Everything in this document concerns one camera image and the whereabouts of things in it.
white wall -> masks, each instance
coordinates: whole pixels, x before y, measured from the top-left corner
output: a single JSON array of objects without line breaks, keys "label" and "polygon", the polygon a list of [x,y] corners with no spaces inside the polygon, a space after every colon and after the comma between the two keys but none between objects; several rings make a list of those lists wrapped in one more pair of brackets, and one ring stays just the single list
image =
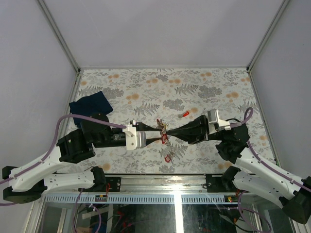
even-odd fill
[{"label": "white wall", "polygon": [[292,1],[253,69],[282,166],[311,176],[311,1]]},{"label": "white wall", "polygon": [[[50,146],[75,75],[34,0],[0,1],[0,70],[0,167],[20,166]],[[0,207],[1,232],[21,232],[30,206]]]},{"label": "white wall", "polygon": [[245,67],[282,3],[45,1],[81,67]]}]

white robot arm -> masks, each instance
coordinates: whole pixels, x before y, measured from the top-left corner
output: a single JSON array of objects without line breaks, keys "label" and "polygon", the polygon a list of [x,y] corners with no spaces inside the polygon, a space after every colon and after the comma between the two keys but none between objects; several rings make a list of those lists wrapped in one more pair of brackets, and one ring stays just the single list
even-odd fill
[{"label": "white robot arm", "polygon": [[[92,118],[108,122],[108,118],[103,114],[93,115]],[[182,127],[166,131],[166,134],[178,137],[189,144],[209,140],[220,141],[216,148],[224,160],[257,175],[257,177],[249,175],[231,166],[222,176],[227,185],[234,185],[237,189],[270,200],[282,208],[290,218],[305,224],[311,215],[311,193],[307,191],[311,188],[311,177],[303,180],[257,157],[247,144],[250,137],[245,122],[246,120],[230,124],[229,121],[219,118],[218,110],[210,110],[207,116],[202,115]],[[105,191],[105,175],[99,167],[93,167],[92,170],[82,173],[57,174],[55,172],[70,164],[93,157],[95,155],[93,147],[126,146],[127,150],[135,150],[162,139],[161,137],[146,139],[145,131],[160,132],[161,130],[134,120],[123,129],[111,128],[87,120],[82,121],[81,126],[81,129],[61,138],[44,161],[42,155],[24,166],[3,168],[2,177],[10,180],[9,187],[3,191],[4,199],[14,203],[27,203],[51,191],[77,188],[89,192]],[[34,169],[19,174],[36,163],[40,164]]]}]

blue towel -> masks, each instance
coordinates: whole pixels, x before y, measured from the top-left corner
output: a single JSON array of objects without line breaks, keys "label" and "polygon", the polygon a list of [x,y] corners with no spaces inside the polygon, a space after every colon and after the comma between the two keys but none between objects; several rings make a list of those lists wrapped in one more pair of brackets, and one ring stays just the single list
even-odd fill
[{"label": "blue towel", "polygon": [[[93,227],[92,233],[96,233],[97,228],[98,228],[98,224],[96,224],[96,225]],[[107,231],[107,227],[102,223],[102,224],[101,224],[101,227],[99,228],[98,233],[106,233],[106,231]]]},{"label": "blue towel", "polygon": [[[95,113],[103,113],[107,115],[113,111],[113,108],[101,91],[90,96],[82,97],[76,102],[71,102],[69,106],[72,114],[87,117]],[[81,128],[80,123],[82,119],[74,118],[73,121],[78,128]]]}]

small red part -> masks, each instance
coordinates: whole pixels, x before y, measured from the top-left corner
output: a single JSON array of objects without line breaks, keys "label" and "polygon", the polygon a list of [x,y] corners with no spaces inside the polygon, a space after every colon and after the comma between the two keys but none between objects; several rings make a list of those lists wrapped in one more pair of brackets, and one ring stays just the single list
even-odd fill
[{"label": "small red part", "polygon": [[183,117],[188,116],[190,114],[190,112],[186,111],[183,113]]},{"label": "small red part", "polygon": [[166,155],[164,160],[165,160],[165,162],[169,163],[171,161],[171,158],[169,157],[169,155]]},{"label": "small red part", "polygon": [[165,144],[165,141],[168,140],[168,139],[169,139],[169,138],[168,138],[167,134],[166,134],[166,133],[163,134],[163,135],[162,135],[162,144]]}]

patterned fabric surface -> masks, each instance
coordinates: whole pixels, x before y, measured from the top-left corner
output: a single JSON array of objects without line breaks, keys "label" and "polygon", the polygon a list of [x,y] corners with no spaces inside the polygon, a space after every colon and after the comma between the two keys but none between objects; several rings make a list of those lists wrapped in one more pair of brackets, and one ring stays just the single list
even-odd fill
[{"label": "patterned fabric surface", "polygon": [[[220,118],[242,119],[247,107],[254,108],[248,121],[251,142],[261,156],[273,161],[272,151],[260,117],[259,109],[247,72],[242,68],[213,69],[89,69],[83,72],[78,95],[81,97],[102,91],[113,107],[109,121],[128,124],[135,119],[152,127],[156,119],[180,127],[219,109]],[[190,114],[179,118],[185,111]],[[76,129],[73,120],[68,133]],[[147,138],[160,137],[158,132]],[[146,148],[126,150],[125,147],[95,149],[96,157],[62,169],[80,172],[90,166],[100,166],[108,173],[223,173],[230,165],[217,153],[209,141],[196,145],[170,137],[176,156],[173,163],[165,162],[168,147],[160,141]]]}]

